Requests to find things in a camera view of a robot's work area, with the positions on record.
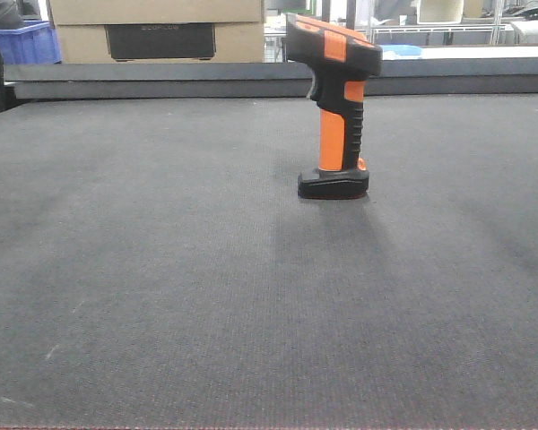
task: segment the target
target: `handheld scanner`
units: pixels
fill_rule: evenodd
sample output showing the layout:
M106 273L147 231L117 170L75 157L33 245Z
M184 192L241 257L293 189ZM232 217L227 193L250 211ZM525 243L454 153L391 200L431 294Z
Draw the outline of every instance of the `handheld scanner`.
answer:
M365 81L380 74L382 49L355 30L288 13L287 56L315 75L310 97L321 108L319 169L366 169L359 158Z

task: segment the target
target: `cardboard box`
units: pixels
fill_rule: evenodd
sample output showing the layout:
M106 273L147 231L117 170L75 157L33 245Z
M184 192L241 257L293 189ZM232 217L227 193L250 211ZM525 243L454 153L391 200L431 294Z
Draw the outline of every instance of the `cardboard box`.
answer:
M263 0L50 3L64 63L257 63L264 59ZM143 44L151 49L143 49Z
M482 17L484 0L464 0L464 16L466 18Z

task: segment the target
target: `orange grip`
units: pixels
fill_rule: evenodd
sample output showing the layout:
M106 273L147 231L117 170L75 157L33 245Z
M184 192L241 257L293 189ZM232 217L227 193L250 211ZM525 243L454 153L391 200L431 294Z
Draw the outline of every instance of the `orange grip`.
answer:
M347 29L345 27L339 27L338 25L333 25L328 22L322 22L316 20L315 18L309 18L303 15L297 15L297 21L305 22L315 27L319 27L323 30L330 30L339 34L343 34L344 36L349 36L350 38L353 38L355 42L359 43L359 45L362 45L364 47L374 47L372 43L367 41L367 37L364 34L359 33L358 31Z
M365 82L348 81L344 84L345 100L361 103L365 99Z
M321 109L321 170L343 169L344 118Z
M347 61L347 38L334 31L325 31L325 57L342 63Z

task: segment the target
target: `blue plastic crate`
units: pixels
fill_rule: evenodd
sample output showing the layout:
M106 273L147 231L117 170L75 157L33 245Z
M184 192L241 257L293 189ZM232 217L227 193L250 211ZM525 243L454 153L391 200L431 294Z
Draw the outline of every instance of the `blue plastic crate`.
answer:
M0 30L0 53L7 65L53 64L62 60L56 31L48 21L26 21L16 30Z

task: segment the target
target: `metal shelf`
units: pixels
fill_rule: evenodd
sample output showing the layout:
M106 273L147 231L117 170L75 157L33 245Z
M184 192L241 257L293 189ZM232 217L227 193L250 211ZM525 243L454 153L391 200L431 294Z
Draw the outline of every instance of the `metal shelf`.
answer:
M510 30L510 24L500 24L501 30ZM432 32L461 32L461 31L493 31L498 28L494 24L454 24L454 25L399 25L375 27L375 34L392 34L392 33L432 33Z

